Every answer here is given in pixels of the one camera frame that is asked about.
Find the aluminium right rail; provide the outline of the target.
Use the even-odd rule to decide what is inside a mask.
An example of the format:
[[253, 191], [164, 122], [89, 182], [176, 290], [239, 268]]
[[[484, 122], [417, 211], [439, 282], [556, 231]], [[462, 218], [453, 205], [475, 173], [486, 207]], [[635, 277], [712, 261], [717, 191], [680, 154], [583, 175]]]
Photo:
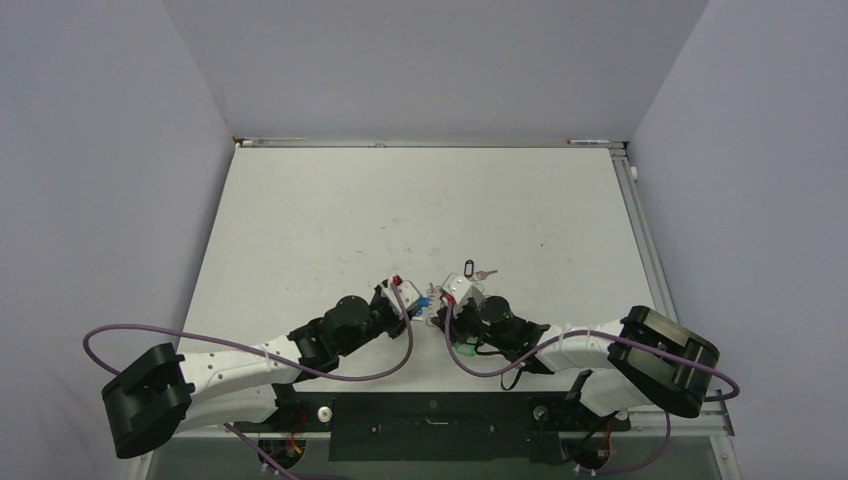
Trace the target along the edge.
[[618, 154], [617, 151], [611, 152], [611, 159], [622, 192], [627, 215], [634, 232], [655, 309], [672, 321], [678, 322], [679, 319], [665, 272], [646, 219], [641, 199], [639, 198], [632, 165], [624, 150], [622, 150], [621, 154]]

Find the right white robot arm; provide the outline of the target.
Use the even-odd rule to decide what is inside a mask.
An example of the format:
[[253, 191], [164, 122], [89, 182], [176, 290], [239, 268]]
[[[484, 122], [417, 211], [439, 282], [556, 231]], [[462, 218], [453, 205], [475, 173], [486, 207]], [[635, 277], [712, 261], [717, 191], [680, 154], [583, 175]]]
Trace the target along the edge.
[[695, 418], [711, 399], [707, 391], [720, 359], [712, 342], [644, 305], [620, 320], [559, 327], [517, 316], [501, 296], [463, 306], [445, 296], [432, 322], [449, 345], [500, 356], [520, 373], [583, 374], [564, 403], [567, 419], [579, 428], [643, 405]]

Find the aluminium rail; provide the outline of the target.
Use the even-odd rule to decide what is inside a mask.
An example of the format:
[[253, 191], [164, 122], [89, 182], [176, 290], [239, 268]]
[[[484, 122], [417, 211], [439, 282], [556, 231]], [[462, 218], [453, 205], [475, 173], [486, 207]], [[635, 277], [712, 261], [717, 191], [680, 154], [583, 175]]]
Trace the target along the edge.
[[241, 148], [606, 148], [624, 150], [626, 141], [609, 140], [368, 140], [234, 138]]
[[611, 159], [622, 192], [627, 215], [634, 232], [655, 309], [672, 321], [678, 322], [679, 319], [665, 272], [646, 219], [641, 199], [639, 198], [632, 165], [624, 150], [622, 150], [621, 154], [618, 154], [617, 151], [611, 152]]

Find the aluminium back rail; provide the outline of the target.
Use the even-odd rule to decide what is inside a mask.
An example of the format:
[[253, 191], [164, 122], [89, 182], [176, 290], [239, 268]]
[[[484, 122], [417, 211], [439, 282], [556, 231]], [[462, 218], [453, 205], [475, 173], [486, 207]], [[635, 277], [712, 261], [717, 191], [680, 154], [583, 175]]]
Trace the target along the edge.
[[234, 138], [241, 148], [606, 148], [624, 150], [626, 141], [609, 140], [368, 140]]

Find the green key tag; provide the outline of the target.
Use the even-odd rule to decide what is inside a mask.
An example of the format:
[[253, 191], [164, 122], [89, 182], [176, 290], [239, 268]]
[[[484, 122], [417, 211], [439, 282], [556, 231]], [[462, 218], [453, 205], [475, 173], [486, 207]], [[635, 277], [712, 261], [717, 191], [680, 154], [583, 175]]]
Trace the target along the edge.
[[466, 357], [474, 357], [477, 355], [473, 344], [457, 343], [454, 345], [454, 350], [457, 354]]

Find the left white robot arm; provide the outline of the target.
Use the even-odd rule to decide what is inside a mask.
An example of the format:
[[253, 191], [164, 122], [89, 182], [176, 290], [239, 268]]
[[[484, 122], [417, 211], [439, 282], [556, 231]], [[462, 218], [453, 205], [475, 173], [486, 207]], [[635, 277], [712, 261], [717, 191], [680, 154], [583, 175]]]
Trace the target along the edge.
[[155, 345], [103, 387], [115, 454], [131, 459], [153, 451], [184, 430], [227, 422], [265, 422], [289, 428], [297, 401], [283, 392], [267, 394], [260, 405], [232, 400], [243, 390], [293, 385], [314, 378], [345, 381], [336, 374], [341, 358], [382, 334], [409, 333], [422, 295], [395, 276], [380, 283], [371, 300], [346, 296], [322, 316], [255, 346], [196, 335], [217, 352], [179, 353], [170, 343]]

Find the black tagged key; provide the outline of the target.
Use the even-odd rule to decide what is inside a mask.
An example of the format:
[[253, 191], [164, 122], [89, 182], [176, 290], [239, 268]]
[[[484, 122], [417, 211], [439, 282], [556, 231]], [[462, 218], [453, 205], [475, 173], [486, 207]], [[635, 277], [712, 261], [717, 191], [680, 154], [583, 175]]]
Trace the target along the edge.
[[497, 269], [478, 270], [475, 261], [472, 259], [466, 260], [463, 266], [463, 276], [465, 278], [473, 279], [476, 281], [483, 281], [491, 275], [496, 274], [497, 272]]

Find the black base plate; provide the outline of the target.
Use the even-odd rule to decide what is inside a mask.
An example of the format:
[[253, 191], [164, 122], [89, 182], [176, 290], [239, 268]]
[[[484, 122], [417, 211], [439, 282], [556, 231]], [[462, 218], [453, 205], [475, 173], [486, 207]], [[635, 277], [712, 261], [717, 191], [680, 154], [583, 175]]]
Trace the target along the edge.
[[627, 432], [627, 418], [599, 417], [563, 392], [294, 393], [245, 433], [326, 439], [332, 461], [556, 459], [561, 442]]

